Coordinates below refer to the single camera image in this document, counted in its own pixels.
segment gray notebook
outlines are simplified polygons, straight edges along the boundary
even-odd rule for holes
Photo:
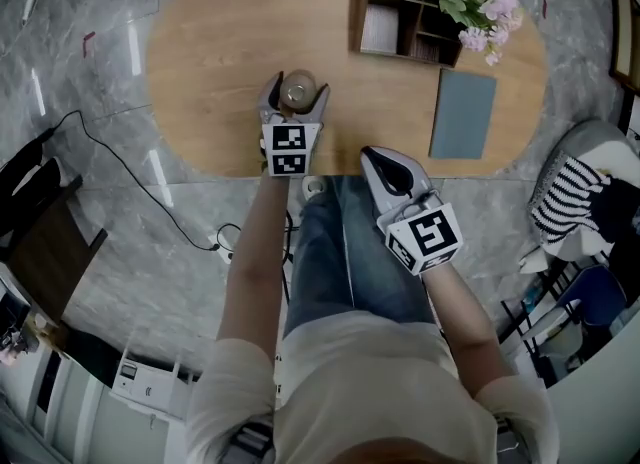
[[[440,73],[431,158],[482,158],[496,79],[443,69]]]

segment power strip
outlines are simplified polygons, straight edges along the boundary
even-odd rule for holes
[[[224,235],[222,233],[219,233],[217,236],[217,240],[216,234],[209,235],[209,241],[214,245],[220,245],[216,252],[220,255],[222,261],[224,261],[227,265],[231,265],[231,258],[233,256],[233,253],[224,248],[227,247],[228,249],[231,249],[231,245],[229,244],[229,242],[227,242],[227,239],[224,237]]]

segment striped cloth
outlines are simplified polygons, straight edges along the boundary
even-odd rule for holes
[[[611,177],[600,174],[575,158],[566,161],[547,190],[542,202],[531,211],[533,220],[547,243],[563,240],[578,226],[598,231],[591,217],[593,196],[611,184]]]

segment oval table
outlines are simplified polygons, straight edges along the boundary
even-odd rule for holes
[[[491,174],[519,156],[538,125],[547,80],[544,44],[528,16],[500,64],[463,50],[455,68],[497,79],[482,159],[434,160],[440,68],[350,51],[350,7],[350,0],[170,0],[147,52],[153,110],[170,147],[204,172],[259,175],[258,95],[276,72],[301,68],[331,86],[315,174],[359,174],[366,145],[409,155],[435,177]]]

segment pink flower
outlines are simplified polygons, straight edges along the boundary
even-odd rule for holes
[[[511,12],[517,7],[518,0],[487,0],[478,11],[491,21],[495,21],[500,16],[511,15]]]
[[[509,39],[509,31],[502,27],[492,27],[489,30],[489,42],[496,46],[502,46]]]
[[[511,11],[511,14],[498,16],[498,23],[509,32],[518,30],[522,26],[522,19],[524,17],[523,12],[522,8],[518,7]]]
[[[458,38],[462,46],[474,52],[481,52],[487,46],[486,32],[477,27],[469,27],[466,30],[461,30]]]
[[[494,66],[495,64],[500,62],[501,58],[502,58],[502,52],[499,52],[498,50],[494,49],[492,52],[485,55],[484,60],[487,61],[487,64],[489,64],[489,66]]]

